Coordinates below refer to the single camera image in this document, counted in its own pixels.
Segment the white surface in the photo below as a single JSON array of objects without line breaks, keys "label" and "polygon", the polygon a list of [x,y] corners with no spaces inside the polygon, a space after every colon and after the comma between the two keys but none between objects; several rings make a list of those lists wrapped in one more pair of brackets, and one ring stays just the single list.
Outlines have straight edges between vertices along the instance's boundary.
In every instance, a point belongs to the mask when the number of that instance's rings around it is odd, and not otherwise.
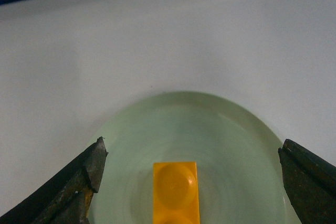
[{"label": "white surface", "polygon": [[336,0],[0,6],[0,215],[150,95],[230,99],[336,165]]}]

